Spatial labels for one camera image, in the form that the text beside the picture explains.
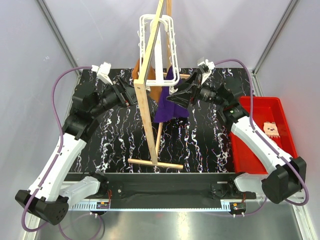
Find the purple sock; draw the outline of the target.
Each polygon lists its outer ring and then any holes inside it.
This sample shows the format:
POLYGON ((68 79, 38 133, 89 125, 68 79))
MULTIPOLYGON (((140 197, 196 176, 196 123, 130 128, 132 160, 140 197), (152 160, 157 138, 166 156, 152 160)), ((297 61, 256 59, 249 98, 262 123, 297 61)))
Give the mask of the purple sock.
POLYGON ((169 96, 169 87, 163 86, 160 98, 158 101, 158 108, 154 116, 155 123, 168 122, 174 118, 188 118, 189 111, 176 103, 167 100, 169 96))

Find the white plastic clip hanger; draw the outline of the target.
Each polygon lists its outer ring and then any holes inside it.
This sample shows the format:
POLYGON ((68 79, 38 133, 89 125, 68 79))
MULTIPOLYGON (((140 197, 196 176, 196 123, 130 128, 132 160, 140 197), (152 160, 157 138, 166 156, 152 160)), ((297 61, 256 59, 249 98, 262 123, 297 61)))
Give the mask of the white plastic clip hanger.
MULTIPOLYGON (((146 54, 146 30, 147 27, 150 29, 153 26, 155 14, 143 14, 139 18, 139 57, 142 59, 146 54)), ((171 66, 171 70, 173 73, 173 77, 168 80, 165 79, 163 73, 163 53, 162 53, 162 38, 161 32, 157 32, 157 36, 155 39, 155 47, 153 51, 153 55, 151 56, 154 59, 155 63, 155 79, 147 78, 146 86, 148 87, 169 87, 169 94, 172 95, 175 93, 175 86, 180 81, 180 69, 178 65, 177 58, 177 49, 176 49, 176 40, 175 40, 175 30, 174 30, 174 21, 173 18, 169 15, 162 15, 159 18, 159 22, 164 27, 164 33, 168 38, 168 48, 170 51, 169 62, 171 66)))

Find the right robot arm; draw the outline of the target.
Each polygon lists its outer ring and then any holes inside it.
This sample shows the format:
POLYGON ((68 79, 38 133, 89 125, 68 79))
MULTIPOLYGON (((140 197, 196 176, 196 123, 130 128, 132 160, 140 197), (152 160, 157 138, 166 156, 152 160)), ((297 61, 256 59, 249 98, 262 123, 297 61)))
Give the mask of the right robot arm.
POLYGON ((307 164, 301 157, 292 157, 274 143, 254 122, 252 115, 240 104, 243 95, 241 80, 227 77, 219 86, 201 82, 195 72, 167 100, 188 108, 198 101, 216 105, 216 115, 229 132, 238 137, 258 158, 266 174, 237 173, 227 185, 228 195, 239 198, 245 192, 265 195, 279 204, 299 191, 305 192, 305 205, 309 191, 305 184, 307 164))

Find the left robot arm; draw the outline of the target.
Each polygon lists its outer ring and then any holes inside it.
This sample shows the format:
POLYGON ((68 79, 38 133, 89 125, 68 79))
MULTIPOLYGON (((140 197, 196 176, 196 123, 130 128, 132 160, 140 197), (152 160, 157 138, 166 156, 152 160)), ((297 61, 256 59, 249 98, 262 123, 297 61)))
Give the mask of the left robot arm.
POLYGON ((103 198, 108 193, 108 179, 103 173, 91 173, 67 188, 62 188, 62 184, 98 128, 98 117, 115 106, 126 108, 136 103, 135 88, 121 77, 115 78, 101 93, 90 82, 78 84, 54 152, 33 184, 15 195, 23 212, 55 226, 64 219, 70 207, 85 198, 103 198))

